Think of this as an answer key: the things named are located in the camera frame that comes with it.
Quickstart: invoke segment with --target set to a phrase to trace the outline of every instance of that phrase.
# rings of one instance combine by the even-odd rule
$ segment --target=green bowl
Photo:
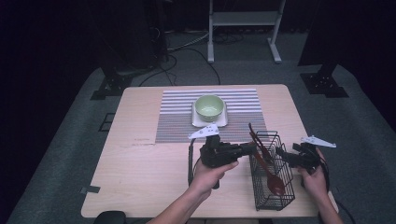
[[[224,102],[217,95],[203,95],[195,101],[198,117],[206,122],[217,120],[223,110]]]

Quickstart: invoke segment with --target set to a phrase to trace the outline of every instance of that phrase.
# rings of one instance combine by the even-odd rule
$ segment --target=wooden table
[[[267,130],[278,131],[288,151],[292,151],[293,143],[300,143],[301,137],[307,136],[284,85],[128,88],[121,97],[92,178],[91,185],[100,187],[100,191],[87,193],[81,214],[97,217],[104,211],[120,210],[127,217],[156,217],[182,194],[188,187],[190,141],[156,143],[163,92],[212,89],[255,89]],[[199,143],[194,145],[195,160],[199,158],[201,146]],[[301,176],[294,169],[295,200],[281,211],[257,211],[248,157],[239,161],[240,164],[221,179],[220,188],[212,191],[192,217],[314,217],[318,214],[318,209],[300,186]]]

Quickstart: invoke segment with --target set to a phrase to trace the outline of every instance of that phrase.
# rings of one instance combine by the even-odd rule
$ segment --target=human hand
[[[224,177],[225,172],[232,170],[238,164],[239,162],[235,161],[218,168],[209,168],[203,165],[201,160],[198,160],[195,168],[194,179],[191,182],[189,190],[202,195],[204,200],[207,199],[210,196],[212,188]]]
[[[317,153],[324,160],[323,154],[317,148]],[[304,186],[306,191],[316,200],[322,200],[328,197],[326,188],[326,178],[324,176],[321,166],[317,167],[315,172],[310,175],[305,168],[298,167],[298,172],[303,176]]]

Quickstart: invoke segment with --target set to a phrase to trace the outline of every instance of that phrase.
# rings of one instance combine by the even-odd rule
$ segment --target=gray carpet
[[[244,35],[230,45],[215,45],[213,68],[221,85],[285,84],[297,106],[309,135],[334,142],[337,148],[323,148],[330,166],[332,191],[350,211],[357,223],[393,223],[396,220],[396,134],[361,91],[356,78],[338,66],[333,77],[345,88],[349,98],[310,95],[301,73],[317,72],[318,66],[297,66],[305,34],[279,34],[276,41],[282,64],[275,64],[266,44],[268,34]],[[198,35],[169,34],[169,48],[187,43]],[[217,85],[214,70],[206,63],[206,45],[198,44],[172,53],[176,66],[168,73],[154,76],[143,86]],[[166,69],[174,58],[163,63]],[[139,86],[146,77],[134,78]],[[92,71],[59,127],[48,151],[8,223],[93,223],[80,214],[85,195],[99,160],[106,133],[98,132],[106,113],[116,112],[119,96],[91,101],[104,74]],[[346,213],[341,215],[349,223]],[[275,223],[318,223],[315,217],[287,218]]]

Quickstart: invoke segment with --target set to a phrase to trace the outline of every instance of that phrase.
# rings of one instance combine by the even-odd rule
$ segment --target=striped placemat
[[[189,143],[188,134],[201,129],[192,125],[192,103],[205,94],[215,94],[227,105],[228,123],[219,128],[222,142],[251,141],[250,122],[255,131],[266,130],[255,89],[164,91],[156,143]]]

